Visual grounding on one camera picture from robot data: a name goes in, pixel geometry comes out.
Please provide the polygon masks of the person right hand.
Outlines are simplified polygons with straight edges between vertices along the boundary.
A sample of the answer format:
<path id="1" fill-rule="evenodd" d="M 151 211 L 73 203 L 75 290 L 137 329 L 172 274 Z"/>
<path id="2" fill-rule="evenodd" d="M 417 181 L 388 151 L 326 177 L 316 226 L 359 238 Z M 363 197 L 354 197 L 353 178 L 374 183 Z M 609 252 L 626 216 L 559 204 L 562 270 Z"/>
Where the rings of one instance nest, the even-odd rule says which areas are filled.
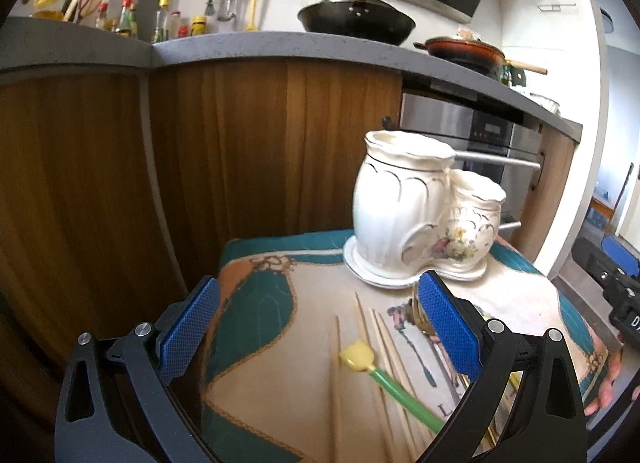
<path id="1" fill-rule="evenodd" d="M 592 336 L 591 344 L 586 354 L 588 371 L 579 382 L 586 417 L 610 409 L 639 371 L 636 348 L 623 343 L 608 349 L 598 336 Z"/>

